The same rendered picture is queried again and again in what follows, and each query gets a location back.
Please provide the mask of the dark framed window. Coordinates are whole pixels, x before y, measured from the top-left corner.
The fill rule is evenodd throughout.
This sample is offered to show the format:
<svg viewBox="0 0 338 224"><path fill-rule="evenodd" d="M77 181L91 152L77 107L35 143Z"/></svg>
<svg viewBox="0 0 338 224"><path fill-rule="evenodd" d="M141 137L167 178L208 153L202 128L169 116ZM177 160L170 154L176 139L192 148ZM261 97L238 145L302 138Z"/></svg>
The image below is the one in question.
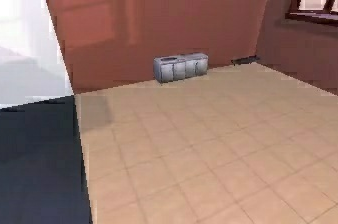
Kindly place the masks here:
<svg viewBox="0 0 338 224"><path fill-rule="evenodd" d="M338 0L291 0L285 18L338 27Z"/></svg>

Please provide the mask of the grey sink cupboard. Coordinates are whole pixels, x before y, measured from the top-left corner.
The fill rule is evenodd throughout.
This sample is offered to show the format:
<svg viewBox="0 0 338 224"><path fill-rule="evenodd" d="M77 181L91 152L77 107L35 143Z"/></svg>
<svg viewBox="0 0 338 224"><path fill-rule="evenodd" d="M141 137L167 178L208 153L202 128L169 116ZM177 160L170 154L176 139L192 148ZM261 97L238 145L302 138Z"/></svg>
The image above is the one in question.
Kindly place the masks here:
<svg viewBox="0 0 338 224"><path fill-rule="evenodd" d="M208 70L208 56L204 53L178 54L153 60L153 73L159 83L168 83L202 76Z"/></svg>

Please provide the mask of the small black flat object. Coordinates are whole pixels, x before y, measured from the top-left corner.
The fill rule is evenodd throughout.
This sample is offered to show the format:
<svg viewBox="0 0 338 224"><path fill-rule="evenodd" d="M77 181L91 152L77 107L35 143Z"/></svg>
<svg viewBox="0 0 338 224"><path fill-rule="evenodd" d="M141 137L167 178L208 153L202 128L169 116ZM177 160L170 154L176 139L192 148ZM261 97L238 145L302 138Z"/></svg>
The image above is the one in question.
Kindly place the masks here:
<svg viewBox="0 0 338 224"><path fill-rule="evenodd" d="M245 58L234 59L234 60L231 60L231 62L234 66L236 66L236 65L241 65L241 64L250 64L250 63L258 61L259 59L260 58L257 56L249 56Z"/></svg>

